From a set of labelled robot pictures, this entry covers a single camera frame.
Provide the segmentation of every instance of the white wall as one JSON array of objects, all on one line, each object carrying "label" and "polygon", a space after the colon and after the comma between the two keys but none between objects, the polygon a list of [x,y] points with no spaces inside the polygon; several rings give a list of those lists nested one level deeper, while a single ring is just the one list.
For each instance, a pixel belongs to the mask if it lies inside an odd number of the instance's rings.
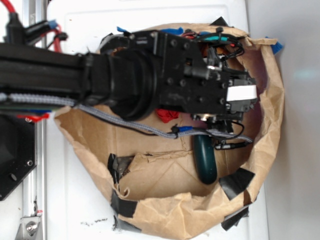
[{"label": "white wall", "polygon": [[247,0],[254,38],[284,44],[285,87],[278,156],[266,180],[270,240],[320,236],[320,1]]}]

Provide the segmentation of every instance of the blue tape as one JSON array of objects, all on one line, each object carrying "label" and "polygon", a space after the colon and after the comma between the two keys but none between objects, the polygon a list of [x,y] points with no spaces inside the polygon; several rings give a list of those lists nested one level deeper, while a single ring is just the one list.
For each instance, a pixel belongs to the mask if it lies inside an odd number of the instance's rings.
[{"label": "blue tape", "polygon": [[123,28],[121,28],[121,27],[119,27],[119,26],[116,27],[116,30],[117,30],[118,32],[120,32],[120,33],[128,32],[127,30],[125,30],[125,29],[123,29]]},{"label": "blue tape", "polygon": [[278,41],[276,42],[276,44],[271,45],[271,49],[272,49],[272,52],[274,55],[276,55],[278,52],[280,52],[281,49],[283,49],[283,48],[284,48],[284,46]]},{"label": "blue tape", "polygon": [[175,28],[165,28],[161,30],[162,32],[165,32],[167,34],[174,34],[174,35],[181,35],[184,33],[184,29],[182,27],[179,27],[178,29]]},{"label": "blue tape", "polygon": [[192,126],[178,126],[177,128],[179,129],[180,132],[185,132],[193,129]]},{"label": "blue tape", "polygon": [[56,22],[56,20],[48,21],[48,25],[50,29],[55,29],[56,27],[58,27],[58,23]]}]

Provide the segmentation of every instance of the connector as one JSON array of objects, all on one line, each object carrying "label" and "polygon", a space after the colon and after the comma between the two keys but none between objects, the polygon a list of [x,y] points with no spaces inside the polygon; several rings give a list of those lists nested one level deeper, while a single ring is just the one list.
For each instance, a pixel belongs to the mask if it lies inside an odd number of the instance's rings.
[{"label": "connector", "polygon": [[25,44],[24,26],[16,12],[9,13],[9,23],[6,25],[4,41],[9,44]]},{"label": "connector", "polygon": [[9,23],[6,25],[4,41],[9,44],[34,45],[41,37],[58,26],[55,20],[41,21],[24,28],[16,12],[9,14]]},{"label": "connector", "polygon": [[41,21],[24,29],[25,44],[33,45],[41,36],[58,26],[55,20]]}]

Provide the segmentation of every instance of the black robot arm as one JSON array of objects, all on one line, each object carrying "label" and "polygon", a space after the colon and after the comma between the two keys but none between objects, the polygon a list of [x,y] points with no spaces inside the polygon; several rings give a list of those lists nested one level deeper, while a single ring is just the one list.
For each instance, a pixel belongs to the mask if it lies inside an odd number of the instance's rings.
[{"label": "black robot arm", "polygon": [[[110,54],[117,43],[123,50]],[[88,106],[105,104],[128,121],[162,108],[190,113],[193,119],[210,125],[242,120],[257,100],[252,96],[230,98],[231,89],[255,89],[254,79],[246,71],[226,67],[222,60],[208,65],[198,44],[183,37],[161,31],[109,36],[100,51],[67,55],[1,43],[0,93],[66,97]],[[15,103],[9,97],[0,102],[2,112],[32,113],[38,107],[44,108]]]}]

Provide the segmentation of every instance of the red wire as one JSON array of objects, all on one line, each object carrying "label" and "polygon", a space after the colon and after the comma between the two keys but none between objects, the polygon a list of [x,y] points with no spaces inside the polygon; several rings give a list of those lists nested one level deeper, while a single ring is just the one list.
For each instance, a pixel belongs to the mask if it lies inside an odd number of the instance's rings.
[{"label": "red wire", "polygon": [[8,9],[9,13],[15,13],[16,10],[14,8],[14,6],[11,4],[11,2],[9,0],[0,0],[3,5],[6,7],[6,9]]},{"label": "red wire", "polygon": [[[58,27],[57,29],[55,29],[55,34],[60,34],[62,31],[61,31],[61,26],[58,24]],[[53,47],[54,47],[54,51],[57,52],[57,53],[62,53],[62,49],[61,49],[61,46],[60,46],[60,39],[58,37],[56,37],[53,41]]]},{"label": "red wire", "polygon": [[[48,32],[44,33],[42,35],[42,37],[44,37],[45,35],[47,35],[48,33],[51,33],[51,32],[54,32],[55,35],[58,35],[60,34],[62,31],[61,31],[61,26],[58,25],[57,28],[55,29],[51,29],[49,30]],[[53,40],[53,48],[54,48],[54,51],[57,52],[57,53],[62,53],[62,49],[61,49],[61,46],[60,46],[60,39],[58,37],[56,37],[54,40]]]}]

